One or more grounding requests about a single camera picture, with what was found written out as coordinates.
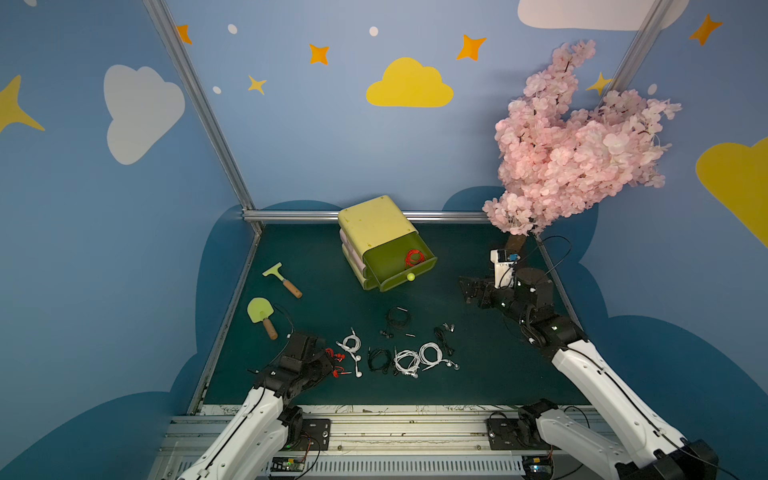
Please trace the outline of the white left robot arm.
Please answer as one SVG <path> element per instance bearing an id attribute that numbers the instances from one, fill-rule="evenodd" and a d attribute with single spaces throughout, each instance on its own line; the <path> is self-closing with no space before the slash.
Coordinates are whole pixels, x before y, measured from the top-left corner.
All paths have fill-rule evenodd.
<path id="1" fill-rule="evenodd" d="M 303 411 L 293 404 L 304 391 L 330 376 L 326 342 L 292 334 L 280 355 L 258 374 L 243 404 L 211 446 L 178 477 L 254 479 L 272 457 L 301 435 Z"/>

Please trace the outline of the red wired earphones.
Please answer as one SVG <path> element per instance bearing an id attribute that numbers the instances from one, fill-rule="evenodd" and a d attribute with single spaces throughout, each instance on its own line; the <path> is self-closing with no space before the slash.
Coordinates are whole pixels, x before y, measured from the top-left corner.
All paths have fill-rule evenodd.
<path id="1" fill-rule="evenodd" d="M 326 348 L 325 351 L 331 360 L 333 366 L 332 376 L 334 378 L 339 378 L 343 375 L 350 375 L 350 372 L 347 371 L 342 365 L 342 362 L 347 358 L 346 354 L 336 353 L 332 348 Z"/>
<path id="2" fill-rule="evenodd" d="M 408 253 L 406 254 L 405 265 L 407 268 L 412 268 L 424 262 L 425 260 L 426 260 L 426 256 L 421 250 L 412 249 L 412 250 L 409 250 Z"/>

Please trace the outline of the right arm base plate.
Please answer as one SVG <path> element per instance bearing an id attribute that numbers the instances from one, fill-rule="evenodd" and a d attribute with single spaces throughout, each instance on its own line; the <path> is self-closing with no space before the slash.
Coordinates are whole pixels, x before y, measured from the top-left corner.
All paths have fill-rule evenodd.
<path id="1" fill-rule="evenodd" d="M 492 450 L 548 450 L 534 421 L 491 416 L 486 420 L 487 437 Z"/>

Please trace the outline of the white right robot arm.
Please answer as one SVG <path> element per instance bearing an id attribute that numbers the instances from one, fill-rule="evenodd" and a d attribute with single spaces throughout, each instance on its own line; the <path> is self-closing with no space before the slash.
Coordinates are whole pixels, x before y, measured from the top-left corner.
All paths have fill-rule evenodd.
<path id="1" fill-rule="evenodd" d="M 506 270 L 497 279 L 462 277 L 468 304 L 496 309 L 584 395 L 617 439 L 611 441 L 541 399 L 516 420 L 491 417 L 495 444 L 557 447 L 603 479 L 714 479 L 719 458 L 704 441 L 689 441 L 654 412 L 608 365 L 571 318 L 554 306 L 554 285 L 534 268 Z"/>

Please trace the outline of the yellow-green drawer cabinet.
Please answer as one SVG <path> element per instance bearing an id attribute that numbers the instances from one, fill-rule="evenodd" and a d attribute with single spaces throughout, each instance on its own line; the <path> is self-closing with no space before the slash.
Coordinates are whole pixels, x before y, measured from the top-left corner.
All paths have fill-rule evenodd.
<path id="1" fill-rule="evenodd" d="M 389 196 L 382 195 L 341 211 L 338 225 L 342 252 L 363 290 L 387 292 L 414 281 L 436 266 L 437 256 L 410 221 L 402 217 L 361 218 L 362 214 L 374 211 L 401 214 Z M 412 249 L 421 250 L 426 260 L 407 268 L 406 254 Z"/>

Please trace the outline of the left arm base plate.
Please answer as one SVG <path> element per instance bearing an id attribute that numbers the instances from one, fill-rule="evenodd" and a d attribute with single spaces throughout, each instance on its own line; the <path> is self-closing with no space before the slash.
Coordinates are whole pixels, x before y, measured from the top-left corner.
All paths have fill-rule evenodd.
<path id="1" fill-rule="evenodd" d="M 332 421 L 328 418 L 308 418 L 294 421 L 288 427 L 288 440 L 283 451 L 327 451 Z"/>

